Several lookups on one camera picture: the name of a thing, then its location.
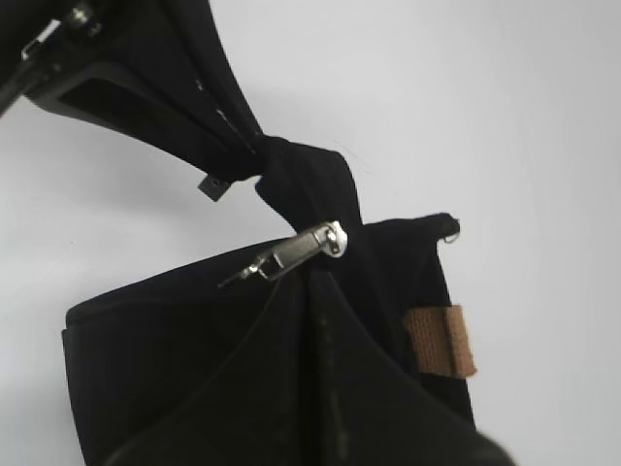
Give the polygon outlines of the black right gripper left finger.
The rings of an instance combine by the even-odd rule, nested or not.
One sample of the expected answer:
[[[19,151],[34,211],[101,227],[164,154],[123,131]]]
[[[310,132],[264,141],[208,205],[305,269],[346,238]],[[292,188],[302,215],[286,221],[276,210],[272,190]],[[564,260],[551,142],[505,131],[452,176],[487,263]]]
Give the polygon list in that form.
[[[169,153],[214,200],[265,167],[207,1],[3,2],[2,109],[19,98]]]

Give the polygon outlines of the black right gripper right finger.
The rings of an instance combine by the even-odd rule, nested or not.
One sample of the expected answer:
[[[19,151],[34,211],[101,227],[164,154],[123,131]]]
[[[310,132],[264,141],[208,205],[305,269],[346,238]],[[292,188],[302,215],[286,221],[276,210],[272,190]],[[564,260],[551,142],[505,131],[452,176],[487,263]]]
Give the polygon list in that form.
[[[498,445],[461,421],[406,417],[171,420],[143,433],[110,465],[509,465]]]

